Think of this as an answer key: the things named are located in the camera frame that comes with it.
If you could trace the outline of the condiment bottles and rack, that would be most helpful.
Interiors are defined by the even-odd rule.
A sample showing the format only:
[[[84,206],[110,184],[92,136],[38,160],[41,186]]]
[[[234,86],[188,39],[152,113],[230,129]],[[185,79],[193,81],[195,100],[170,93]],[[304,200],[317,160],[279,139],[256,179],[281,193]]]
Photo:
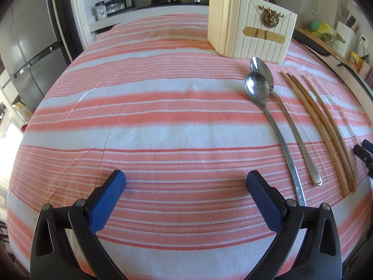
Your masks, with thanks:
[[[105,3],[107,15],[135,8],[135,0],[111,0]]]

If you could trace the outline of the white knife block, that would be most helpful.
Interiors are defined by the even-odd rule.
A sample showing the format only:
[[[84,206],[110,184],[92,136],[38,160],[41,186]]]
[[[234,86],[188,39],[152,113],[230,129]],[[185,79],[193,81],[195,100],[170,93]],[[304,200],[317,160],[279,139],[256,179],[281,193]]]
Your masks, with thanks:
[[[336,27],[337,34],[344,40],[344,42],[335,42],[335,51],[342,56],[345,60],[350,56],[350,51],[355,48],[357,42],[357,34],[353,29],[342,23],[338,22]]]

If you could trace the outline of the wooden cutting board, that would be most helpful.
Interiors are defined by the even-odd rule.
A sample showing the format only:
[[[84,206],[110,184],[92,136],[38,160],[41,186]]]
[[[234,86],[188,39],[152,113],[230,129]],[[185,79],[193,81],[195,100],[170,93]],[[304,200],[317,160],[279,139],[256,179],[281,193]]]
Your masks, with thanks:
[[[295,27],[293,31],[293,38],[322,56],[332,55],[341,62],[348,62],[343,56],[338,54],[332,47],[328,46],[325,42],[323,42],[322,40],[320,40],[319,38],[317,38],[316,36],[312,35],[310,32],[307,32],[302,28]]]

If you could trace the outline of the pink cup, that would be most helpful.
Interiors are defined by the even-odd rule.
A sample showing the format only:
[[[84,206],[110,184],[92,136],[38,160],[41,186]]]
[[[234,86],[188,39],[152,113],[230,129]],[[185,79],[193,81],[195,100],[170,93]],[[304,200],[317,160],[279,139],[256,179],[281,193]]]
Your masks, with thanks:
[[[360,77],[365,80],[368,76],[368,74],[370,73],[371,71],[371,67],[369,66],[369,64],[365,61],[362,62],[362,65],[359,69],[359,75]]]

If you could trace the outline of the yellow green plastic bag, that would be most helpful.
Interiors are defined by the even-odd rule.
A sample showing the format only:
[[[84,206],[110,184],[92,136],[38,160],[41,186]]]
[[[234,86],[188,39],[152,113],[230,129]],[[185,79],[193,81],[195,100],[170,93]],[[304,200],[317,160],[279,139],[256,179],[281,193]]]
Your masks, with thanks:
[[[336,29],[326,23],[314,10],[305,14],[304,27],[307,32],[310,32],[329,46],[332,46],[335,42],[346,43]]]

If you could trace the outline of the black gas cooktop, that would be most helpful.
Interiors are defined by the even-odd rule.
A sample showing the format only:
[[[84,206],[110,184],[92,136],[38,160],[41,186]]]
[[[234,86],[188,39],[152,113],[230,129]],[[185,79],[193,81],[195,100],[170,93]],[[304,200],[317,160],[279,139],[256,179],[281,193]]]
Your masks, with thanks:
[[[149,5],[141,6],[140,8],[180,6],[180,5],[207,6],[208,0],[150,0]]]

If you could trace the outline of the wooden chopstick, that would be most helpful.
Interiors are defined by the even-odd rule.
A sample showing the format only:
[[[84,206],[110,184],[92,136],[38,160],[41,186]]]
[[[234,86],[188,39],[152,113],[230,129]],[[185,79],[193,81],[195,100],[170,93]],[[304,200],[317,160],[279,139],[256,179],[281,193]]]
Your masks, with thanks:
[[[340,197],[344,198],[335,167],[319,130],[301,100],[281,76],[280,71],[276,73],[276,77],[279,79],[278,86],[282,86],[280,96],[304,139],[305,147],[310,152],[320,177],[324,180],[324,188],[329,188],[332,192],[336,192]]]
[[[292,80],[292,82],[295,83],[295,85],[300,89],[300,91],[303,93],[303,95],[307,98],[308,102],[312,105],[315,112],[319,115],[321,121],[323,122],[324,126],[326,127],[326,130],[328,131],[333,143],[335,144],[336,150],[338,151],[338,154],[340,156],[341,162],[343,164],[343,167],[345,169],[348,186],[351,192],[356,191],[355,181],[353,177],[353,173],[350,167],[350,162],[345,154],[345,150],[343,149],[343,144],[340,141],[340,138],[335,130],[335,123],[333,122],[333,119],[331,119],[331,122],[329,123],[326,117],[324,116],[323,112],[321,111],[321,108],[317,104],[317,102],[311,97],[311,95],[308,93],[308,91],[305,89],[305,87],[300,83],[300,81],[290,73],[287,73],[287,76]]]
[[[335,144],[333,143],[328,131],[326,130],[326,127],[324,126],[323,122],[321,121],[319,115],[315,112],[312,105],[308,102],[307,98],[303,95],[303,93],[300,91],[300,89],[295,85],[294,82],[287,76],[287,73],[280,72],[283,79],[290,85],[290,87],[293,89],[294,93],[298,96],[298,98],[301,100],[302,104],[308,111],[309,115],[311,116],[314,124],[316,125],[317,129],[319,130],[319,133],[326,145],[326,148],[329,152],[329,156],[332,159],[332,163],[335,167],[336,174],[339,180],[339,185],[341,187],[341,191],[344,197],[346,197],[349,192],[349,186],[348,181],[345,173],[345,169],[343,167],[343,164],[341,162],[340,156],[338,154],[338,151],[336,150]]]

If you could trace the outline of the large steel spoon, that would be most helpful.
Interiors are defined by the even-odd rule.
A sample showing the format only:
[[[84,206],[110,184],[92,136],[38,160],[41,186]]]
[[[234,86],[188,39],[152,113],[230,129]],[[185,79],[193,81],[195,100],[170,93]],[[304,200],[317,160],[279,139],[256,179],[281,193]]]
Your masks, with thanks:
[[[272,75],[270,69],[265,64],[265,62],[263,62],[260,58],[255,57],[255,56],[250,61],[250,69],[251,69],[251,71],[258,71],[259,73],[261,73],[265,77],[265,79],[266,79],[266,81],[269,85],[269,93],[276,99],[276,101],[280,105],[280,108],[284,112],[284,115],[285,115],[288,123],[290,124],[290,127],[293,131],[293,134],[296,138],[296,141],[298,143],[300,151],[303,155],[304,161],[306,163],[308,172],[311,176],[311,179],[312,179],[313,183],[316,186],[321,186],[322,185],[322,178],[320,177],[320,175],[317,171],[317,168],[316,168],[314,162],[312,161],[312,158],[310,157],[310,155],[308,153],[308,150],[305,147],[304,141],[302,140],[302,137],[300,136],[300,134],[299,134],[299,132],[298,132],[296,126],[295,126],[295,123],[293,122],[289,112],[285,108],[282,100],[274,92],[274,80],[273,80],[273,75]]]

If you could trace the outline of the small steel spoon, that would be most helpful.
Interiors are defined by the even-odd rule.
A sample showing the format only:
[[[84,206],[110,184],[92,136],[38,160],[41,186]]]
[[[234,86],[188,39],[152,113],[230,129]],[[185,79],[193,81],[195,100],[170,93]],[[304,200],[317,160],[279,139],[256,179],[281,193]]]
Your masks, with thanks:
[[[289,148],[278,125],[276,124],[274,118],[266,107],[267,101],[269,99],[269,84],[267,83],[267,80],[261,73],[253,71],[246,76],[244,86],[249,98],[255,105],[259,106],[263,110],[264,114],[268,118],[269,123],[271,124],[271,127],[273,128],[274,133],[284,153],[284,157],[290,171],[290,176],[293,181],[295,194],[297,196],[297,202],[302,206],[306,206],[307,203],[304,195],[304,190],[302,188],[298,171],[295,163],[293,162]]]

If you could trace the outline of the wooden chopstick one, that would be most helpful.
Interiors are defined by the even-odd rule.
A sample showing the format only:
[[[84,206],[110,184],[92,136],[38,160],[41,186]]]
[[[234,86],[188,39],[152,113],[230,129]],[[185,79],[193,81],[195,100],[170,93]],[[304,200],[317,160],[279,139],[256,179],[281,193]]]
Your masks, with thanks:
[[[317,97],[317,100],[319,101],[320,105],[322,106],[322,108],[324,109],[325,113],[327,114],[327,116],[328,116],[328,118],[330,120],[330,123],[331,123],[331,125],[333,127],[333,130],[335,131],[335,134],[336,134],[336,136],[337,136],[337,138],[339,140],[340,147],[341,147],[341,149],[344,152],[346,161],[348,162],[348,167],[349,167],[349,171],[350,171],[350,175],[352,177],[352,180],[353,180],[353,182],[355,182],[355,176],[353,175],[352,163],[350,161],[348,150],[346,148],[344,139],[343,139],[341,133],[339,132],[338,126],[337,126],[334,118],[332,117],[332,114],[330,113],[327,105],[323,102],[323,100],[321,99],[320,95],[315,90],[315,88],[313,87],[313,85],[311,84],[311,82],[304,75],[302,75],[302,78],[306,82],[306,84],[308,85],[308,87],[311,89],[311,91],[314,93],[314,95]]]

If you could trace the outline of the cream utensil holder box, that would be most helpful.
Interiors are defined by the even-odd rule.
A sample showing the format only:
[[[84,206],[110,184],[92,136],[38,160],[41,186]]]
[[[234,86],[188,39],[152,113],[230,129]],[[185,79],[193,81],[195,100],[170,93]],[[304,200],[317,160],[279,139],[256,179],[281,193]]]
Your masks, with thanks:
[[[227,58],[282,63],[297,14],[264,0],[209,0],[207,39]]]

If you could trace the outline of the white spice jar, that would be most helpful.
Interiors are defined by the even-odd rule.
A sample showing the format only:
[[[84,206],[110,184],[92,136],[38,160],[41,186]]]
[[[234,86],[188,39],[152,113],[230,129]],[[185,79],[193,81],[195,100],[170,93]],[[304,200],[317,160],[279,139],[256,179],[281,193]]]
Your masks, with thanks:
[[[97,21],[107,18],[106,4],[104,1],[95,3],[95,16]]]

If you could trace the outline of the grey double door refrigerator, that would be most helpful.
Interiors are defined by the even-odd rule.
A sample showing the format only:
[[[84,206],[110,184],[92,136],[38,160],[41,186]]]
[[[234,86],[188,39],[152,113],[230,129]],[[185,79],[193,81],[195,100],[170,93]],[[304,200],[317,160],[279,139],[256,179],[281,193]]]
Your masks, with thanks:
[[[1,20],[1,59],[34,112],[71,63],[54,0],[14,0]]]

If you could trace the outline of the pink striped tablecloth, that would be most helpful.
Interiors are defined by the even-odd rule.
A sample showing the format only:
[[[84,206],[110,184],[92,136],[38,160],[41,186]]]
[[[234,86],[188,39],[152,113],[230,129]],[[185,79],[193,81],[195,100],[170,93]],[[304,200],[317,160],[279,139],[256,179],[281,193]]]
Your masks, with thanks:
[[[122,23],[34,112],[8,195],[10,247],[29,267],[44,203],[73,204],[115,169],[126,189],[98,237],[129,279],[243,279],[274,238],[245,180],[295,195],[278,139],[247,96],[249,62],[207,40],[207,17]]]

